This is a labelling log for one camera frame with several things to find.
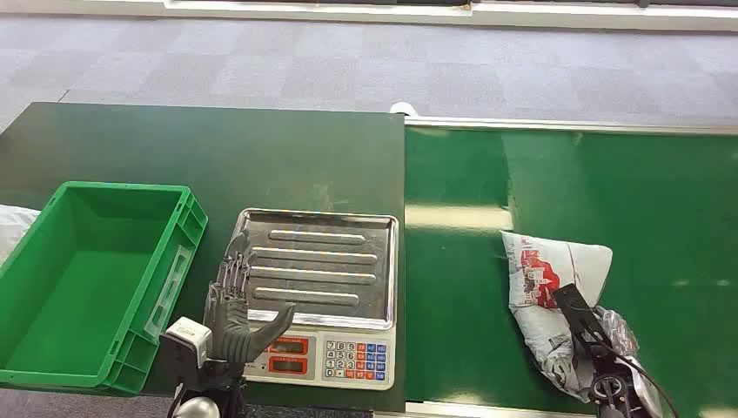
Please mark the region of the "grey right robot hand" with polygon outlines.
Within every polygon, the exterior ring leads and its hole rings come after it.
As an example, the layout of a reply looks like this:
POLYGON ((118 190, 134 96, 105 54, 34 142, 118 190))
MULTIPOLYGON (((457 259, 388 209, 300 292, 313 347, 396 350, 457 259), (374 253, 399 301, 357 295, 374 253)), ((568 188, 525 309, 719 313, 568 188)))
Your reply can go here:
POLYGON ((612 347, 594 310, 586 303, 575 284, 565 285, 553 292, 557 307, 567 320, 573 337, 587 353, 594 377, 601 375, 629 376, 630 369, 612 347))

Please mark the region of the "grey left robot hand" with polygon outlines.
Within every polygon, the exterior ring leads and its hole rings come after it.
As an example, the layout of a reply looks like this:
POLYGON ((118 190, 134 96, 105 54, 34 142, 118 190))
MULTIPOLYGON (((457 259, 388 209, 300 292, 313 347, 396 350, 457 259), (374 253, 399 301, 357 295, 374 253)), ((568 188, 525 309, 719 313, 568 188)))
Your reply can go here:
POLYGON ((273 320, 251 329, 246 291, 255 257, 249 233, 237 233, 226 247, 216 279, 209 285, 203 324, 212 332, 212 359, 241 366, 250 363, 293 322, 296 305, 286 302, 273 320))

